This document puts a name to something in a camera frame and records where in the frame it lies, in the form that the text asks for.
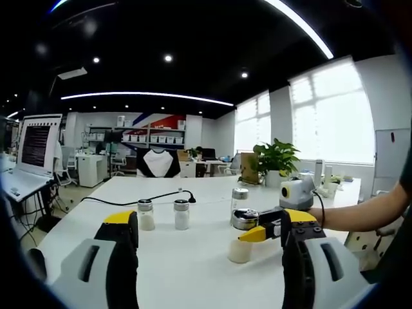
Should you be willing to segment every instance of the black sleeve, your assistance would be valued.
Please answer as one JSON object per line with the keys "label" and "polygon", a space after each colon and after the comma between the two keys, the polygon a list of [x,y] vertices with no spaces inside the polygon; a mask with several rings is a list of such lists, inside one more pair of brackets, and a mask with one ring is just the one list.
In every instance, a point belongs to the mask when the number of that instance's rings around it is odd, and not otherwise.
{"label": "black sleeve", "polygon": [[[411,144],[412,145],[412,128],[411,128]],[[404,170],[400,175],[399,180],[400,185],[404,188],[404,190],[410,194],[412,194],[412,151],[411,146],[409,147],[409,151],[407,153],[406,162],[404,165]]]}

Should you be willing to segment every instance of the green leaves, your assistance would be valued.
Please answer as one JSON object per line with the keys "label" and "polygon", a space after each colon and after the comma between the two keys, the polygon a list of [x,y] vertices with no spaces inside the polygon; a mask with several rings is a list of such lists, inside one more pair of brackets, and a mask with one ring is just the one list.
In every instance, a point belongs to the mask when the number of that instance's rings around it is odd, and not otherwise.
{"label": "green leaves", "polygon": [[255,145],[253,152],[257,154],[258,164],[251,166],[258,172],[266,173],[267,171],[286,171],[290,174],[297,171],[293,162],[299,161],[295,156],[299,152],[291,143],[282,143],[277,138],[274,144]]}

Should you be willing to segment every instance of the potted plant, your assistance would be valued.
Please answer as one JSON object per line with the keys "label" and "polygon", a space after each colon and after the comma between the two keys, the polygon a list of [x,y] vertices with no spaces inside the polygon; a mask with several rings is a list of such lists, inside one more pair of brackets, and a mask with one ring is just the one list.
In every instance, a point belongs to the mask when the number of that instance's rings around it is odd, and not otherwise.
{"label": "potted plant", "polygon": [[277,138],[274,144],[255,145],[253,152],[257,154],[256,171],[265,175],[266,186],[280,187],[292,171],[297,171],[294,162],[299,161],[295,156],[299,152],[291,143],[282,143]]}

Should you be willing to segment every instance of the human arm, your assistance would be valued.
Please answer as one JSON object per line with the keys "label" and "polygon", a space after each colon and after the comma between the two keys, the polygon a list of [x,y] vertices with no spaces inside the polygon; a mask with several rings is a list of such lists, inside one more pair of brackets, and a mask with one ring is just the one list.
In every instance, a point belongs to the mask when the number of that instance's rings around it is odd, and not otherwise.
{"label": "human arm", "polygon": [[[348,232],[366,232],[384,227],[399,218],[409,205],[410,199],[399,183],[387,194],[378,195],[358,205],[325,209],[324,228]],[[308,211],[322,222],[322,210]]]}

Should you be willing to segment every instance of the window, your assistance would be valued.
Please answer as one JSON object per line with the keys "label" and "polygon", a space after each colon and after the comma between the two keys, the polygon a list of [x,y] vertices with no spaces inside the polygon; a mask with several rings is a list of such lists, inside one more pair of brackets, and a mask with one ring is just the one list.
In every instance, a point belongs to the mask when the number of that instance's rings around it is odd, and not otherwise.
{"label": "window", "polygon": [[251,152],[256,144],[271,142],[269,92],[238,105],[234,130],[234,152]]}
{"label": "window", "polygon": [[290,81],[294,145],[300,159],[373,164],[368,97],[350,58]]}

